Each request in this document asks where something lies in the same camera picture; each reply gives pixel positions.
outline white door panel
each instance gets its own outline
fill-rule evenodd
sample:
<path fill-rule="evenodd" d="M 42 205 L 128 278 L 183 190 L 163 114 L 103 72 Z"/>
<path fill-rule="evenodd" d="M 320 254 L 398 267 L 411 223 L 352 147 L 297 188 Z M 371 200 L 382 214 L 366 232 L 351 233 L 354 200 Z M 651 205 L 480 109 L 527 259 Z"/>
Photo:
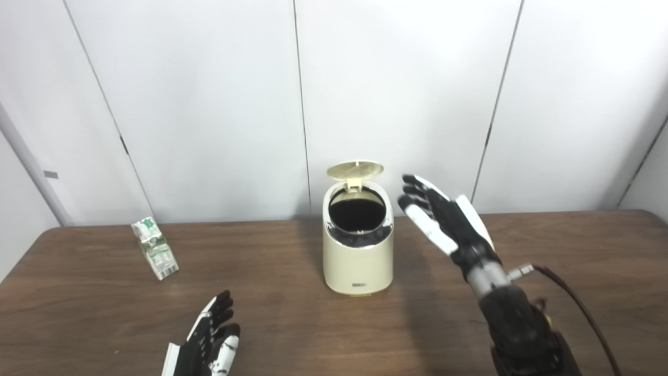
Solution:
<path fill-rule="evenodd" d="M 68 4 L 158 220 L 308 215 L 292 1 Z"/>
<path fill-rule="evenodd" d="M 0 104 L 0 125 L 64 225 L 151 214 L 62 2 L 0 2 Z"/>
<path fill-rule="evenodd" d="M 614 208 L 668 114 L 668 2 L 527 0 L 474 205 Z"/>
<path fill-rule="evenodd" d="M 44 231 L 53 213 L 0 132 L 0 281 Z"/>
<path fill-rule="evenodd" d="M 519 4 L 297 0 L 313 214 L 352 159 L 393 201 L 402 173 L 471 194 Z"/>

